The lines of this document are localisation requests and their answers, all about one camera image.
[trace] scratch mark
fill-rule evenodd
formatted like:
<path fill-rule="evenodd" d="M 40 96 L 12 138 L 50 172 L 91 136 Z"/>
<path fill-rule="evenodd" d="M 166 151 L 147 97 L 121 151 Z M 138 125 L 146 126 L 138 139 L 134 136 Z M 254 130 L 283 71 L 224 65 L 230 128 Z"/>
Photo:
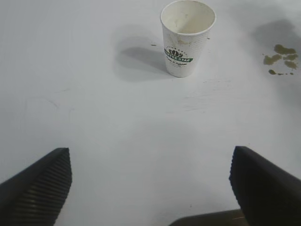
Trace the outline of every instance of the scratch mark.
<path fill-rule="evenodd" d="M 196 111 L 196 110 L 199 110 L 198 108 L 191 108 L 191 109 L 188 109 L 188 110 L 185 110 L 186 112 L 191 112 L 191 111 Z"/>
<path fill-rule="evenodd" d="M 245 218 L 245 217 L 233 218 L 232 220 L 237 220 L 237 219 L 242 219 L 242 218 Z"/>
<path fill-rule="evenodd" d="M 46 97 L 44 99 L 47 100 L 49 103 L 51 103 L 56 109 L 59 109 L 60 106 L 56 102 L 54 102 L 53 100 L 50 100 Z"/>
<path fill-rule="evenodd" d="M 70 91 L 70 88 L 66 88 L 66 89 L 63 89 L 61 91 L 57 91 L 55 93 L 64 93 L 64 92 L 67 92 L 67 91 Z"/>
<path fill-rule="evenodd" d="M 75 110 L 75 108 L 70 108 L 69 109 L 69 111 L 68 111 L 68 120 L 70 121 L 70 118 L 71 118 L 71 113 L 72 113 L 72 111 L 74 111 Z"/>

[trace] white paper cup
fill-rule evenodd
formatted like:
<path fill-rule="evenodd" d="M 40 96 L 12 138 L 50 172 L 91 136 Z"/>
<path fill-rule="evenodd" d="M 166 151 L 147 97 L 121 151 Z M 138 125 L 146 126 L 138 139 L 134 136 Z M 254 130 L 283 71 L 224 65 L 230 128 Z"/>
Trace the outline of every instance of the white paper cup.
<path fill-rule="evenodd" d="M 215 12 L 198 1 L 178 0 L 162 10 L 165 62 L 171 75 L 186 77 L 194 71 L 215 20 Z"/>

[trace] coffee stain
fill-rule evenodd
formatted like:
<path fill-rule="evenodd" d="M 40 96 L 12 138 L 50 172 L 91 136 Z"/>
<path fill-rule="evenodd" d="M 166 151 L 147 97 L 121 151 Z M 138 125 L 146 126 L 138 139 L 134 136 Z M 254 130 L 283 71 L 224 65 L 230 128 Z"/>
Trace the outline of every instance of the coffee stain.
<path fill-rule="evenodd" d="M 276 54 L 272 57 L 269 57 L 268 55 L 266 55 L 264 57 L 263 64 L 264 65 L 273 65 L 276 61 L 281 60 L 281 59 L 282 59 L 282 56 L 279 54 Z"/>
<path fill-rule="evenodd" d="M 270 74 L 276 74 L 276 72 L 274 70 L 269 70 Z"/>
<path fill-rule="evenodd" d="M 180 45 L 191 45 L 192 41 L 182 41 L 180 37 L 177 37 L 178 43 Z"/>
<path fill-rule="evenodd" d="M 286 61 L 284 61 L 284 64 L 287 66 L 287 67 L 289 67 L 289 68 L 292 68 L 292 69 L 297 69 L 297 64 L 296 63 L 294 63 L 294 62 L 292 62 L 292 61 L 288 61 L 288 60 L 286 60 Z"/>
<path fill-rule="evenodd" d="M 288 55 L 288 56 L 284 57 L 283 59 L 284 60 L 295 60 L 297 58 L 298 58 L 298 55 L 294 54 L 294 55 Z"/>
<path fill-rule="evenodd" d="M 295 50 L 295 49 L 293 49 L 293 48 L 285 48 L 285 47 L 283 47 L 283 46 L 280 45 L 280 44 L 275 45 L 274 51 L 275 51 L 276 53 L 281 54 L 281 55 L 295 54 L 295 53 L 296 53 L 296 50 Z"/>

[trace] white surface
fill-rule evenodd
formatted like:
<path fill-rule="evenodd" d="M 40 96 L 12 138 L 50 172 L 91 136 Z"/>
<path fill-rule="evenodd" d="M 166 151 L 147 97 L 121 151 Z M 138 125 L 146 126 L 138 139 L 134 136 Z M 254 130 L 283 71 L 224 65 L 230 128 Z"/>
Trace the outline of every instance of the white surface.
<path fill-rule="evenodd" d="M 218 21 L 185 79 L 162 71 L 169 2 L 0 1 L 0 181 L 68 146 L 57 226 L 167 226 L 238 208 L 235 145 L 301 178 L 300 72 L 262 64 L 275 44 L 301 53 L 301 2 L 204 1 Z"/>
<path fill-rule="evenodd" d="M 204 3 L 178 0 L 167 5 L 160 18 L 166 69 L 175 77 L 187 77 L 198 63 L 216 15 Z"/>

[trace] ribbed rubber pad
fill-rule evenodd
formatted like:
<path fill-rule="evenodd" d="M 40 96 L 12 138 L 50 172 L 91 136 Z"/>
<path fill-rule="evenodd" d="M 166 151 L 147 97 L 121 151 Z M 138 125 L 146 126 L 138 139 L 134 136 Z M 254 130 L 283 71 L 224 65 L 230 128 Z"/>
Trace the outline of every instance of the ribbed rubber pad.
<path fill-rule="evenodd" d="M 71 182 L 69 150 L 65 149 L 3 208 L 0 225 L 53 226 L 68 196 Z"/>
<path fill-rule="evenodd" d="M 250 226 L 300 226 L 301 181 L 247 147 L 236 147 L 230 183 Z"/>

